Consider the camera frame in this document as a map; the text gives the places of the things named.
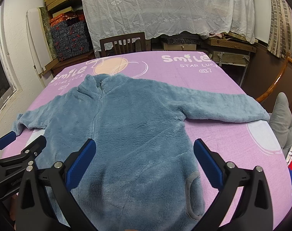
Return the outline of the checked curtain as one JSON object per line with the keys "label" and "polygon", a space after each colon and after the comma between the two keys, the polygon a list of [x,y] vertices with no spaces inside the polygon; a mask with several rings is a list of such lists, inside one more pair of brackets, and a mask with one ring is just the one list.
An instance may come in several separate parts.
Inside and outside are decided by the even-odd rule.
{"label": "checked curtain", "polygon": [[286,0],[271,0],[268,51],[278,58],[292,54],[292,10]]}

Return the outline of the wooden bed frame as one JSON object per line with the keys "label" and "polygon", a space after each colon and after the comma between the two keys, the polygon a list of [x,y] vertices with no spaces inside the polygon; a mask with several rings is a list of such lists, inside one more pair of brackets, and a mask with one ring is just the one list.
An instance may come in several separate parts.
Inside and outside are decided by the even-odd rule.
{"label": "wooden bed frame", "polygon": [[264,103],[274,92],[284,92],[288,98],[289,107],[292,112],[292,57],[286,53],[283,65],[270,87],[256,101]]}

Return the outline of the blue fleece jacket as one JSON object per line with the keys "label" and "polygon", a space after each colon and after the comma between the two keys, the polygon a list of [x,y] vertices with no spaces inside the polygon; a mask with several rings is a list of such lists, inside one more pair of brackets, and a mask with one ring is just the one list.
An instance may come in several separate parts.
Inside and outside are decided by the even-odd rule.
{"label": "blue fleece jacket", "polygon": [[45,131],[39,168],[95,141],[96,154],[72,194],[98,230],[191,230],[204,199],[186,119],[249,123],[269,114],[245,94],[99,74],[19,114],[13,131]]}

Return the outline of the white leaning board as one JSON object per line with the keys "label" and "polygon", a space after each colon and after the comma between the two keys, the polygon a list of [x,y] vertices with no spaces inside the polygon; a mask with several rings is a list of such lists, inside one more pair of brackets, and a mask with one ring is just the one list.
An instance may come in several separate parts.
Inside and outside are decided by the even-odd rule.
{"label": "white leaning board", "polygon": [[42,14],[39,7],[26,13],[26,26],[30,52],[38,75],[49,72],[46,66],[53,61],[51,51],[45,36]]}

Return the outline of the wicker baskets on shelf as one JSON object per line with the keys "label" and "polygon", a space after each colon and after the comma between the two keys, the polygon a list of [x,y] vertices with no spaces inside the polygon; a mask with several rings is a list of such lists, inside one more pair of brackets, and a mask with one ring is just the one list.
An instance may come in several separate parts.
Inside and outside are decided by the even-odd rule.
{"label": "wicker baskets on shelf", "polygon": [[204,41],[211,59],[219,66],[236,65],[247,67],[250,57],[257,51],[254,44],[230,35],[209,37]]}

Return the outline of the white lace cloth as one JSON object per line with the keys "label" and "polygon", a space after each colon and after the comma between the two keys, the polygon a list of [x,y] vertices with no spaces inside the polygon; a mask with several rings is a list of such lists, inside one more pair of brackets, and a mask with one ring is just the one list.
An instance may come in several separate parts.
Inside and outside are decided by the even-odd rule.
{"label": "white lace cloth", "polygon": [[235,33],[254,43],[254,0],[82,0],[95,51],[100,40],[143,32],[146,39],[184,31],[208,38]]}

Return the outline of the low brown wooden cabinet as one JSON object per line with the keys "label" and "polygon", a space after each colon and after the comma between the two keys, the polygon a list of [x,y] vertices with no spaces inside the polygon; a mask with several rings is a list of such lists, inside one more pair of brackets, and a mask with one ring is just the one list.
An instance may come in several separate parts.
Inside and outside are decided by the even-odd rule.
{"label": "low brown wooden cabinet", "polygon": [[56,58],[52,60],[51,62],[49,62],[49,64],[45,66],[45,70],[42,71],[39,75],[43,76],[44,74],[51,72],[52,75],[55,77],[58,73],[63,71],[63,69],[82,63],[82,62],[86,62],[91,59],[95,59],[94,51],[90,51],[82,55],[78,55],[70,59],[66,59],[64,61],[59,61],[59,59]]}

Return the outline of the window with white frame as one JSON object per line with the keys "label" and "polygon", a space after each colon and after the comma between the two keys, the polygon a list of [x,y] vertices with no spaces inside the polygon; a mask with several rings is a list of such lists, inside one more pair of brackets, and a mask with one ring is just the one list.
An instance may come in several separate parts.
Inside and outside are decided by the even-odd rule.
{"label": "window with white frame", "polygon": [[0,4],[0,112],[20,95],[21,86],[13,69],[4,30],[4,3]]}

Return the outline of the blue patterned storage boxes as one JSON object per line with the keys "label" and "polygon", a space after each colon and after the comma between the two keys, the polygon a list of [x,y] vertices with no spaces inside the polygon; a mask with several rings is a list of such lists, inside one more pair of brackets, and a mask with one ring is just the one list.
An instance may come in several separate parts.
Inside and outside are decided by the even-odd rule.
{"label": "blue patterned storage boxes", "polygon": [[93,49],[86,21],[62,21],[51,27],[59,61],[82,55]]}

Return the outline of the grey cushion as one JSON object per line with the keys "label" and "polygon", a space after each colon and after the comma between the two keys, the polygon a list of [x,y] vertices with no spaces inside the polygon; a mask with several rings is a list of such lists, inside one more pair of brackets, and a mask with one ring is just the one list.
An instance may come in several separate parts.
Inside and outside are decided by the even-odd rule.
{"label": "grey cushion", "polygon": [[284,156],[287,157],[292,148],[292,113],[289,108],[288,98],[283,92],[280,92],[276,98],[269,125],[280,144]]}

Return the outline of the dark wooden chair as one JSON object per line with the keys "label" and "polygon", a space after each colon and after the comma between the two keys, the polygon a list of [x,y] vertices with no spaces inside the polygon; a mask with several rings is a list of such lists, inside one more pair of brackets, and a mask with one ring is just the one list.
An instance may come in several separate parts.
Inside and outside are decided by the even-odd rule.
{"label": "dark wooden chair", "polygon": [[123,35],[101,39],[99,41],[100,48],[101,48],[101,57],[107,56],[106,49],[105,49],[105,44],[107,43],[112,43],[112,48],[116,55],[135,53],[136,50],[134,50],[133,48],[133,39],[140,40],[142,52],[147,51],[144,32],[129,33],[129,34],[123,34]]}

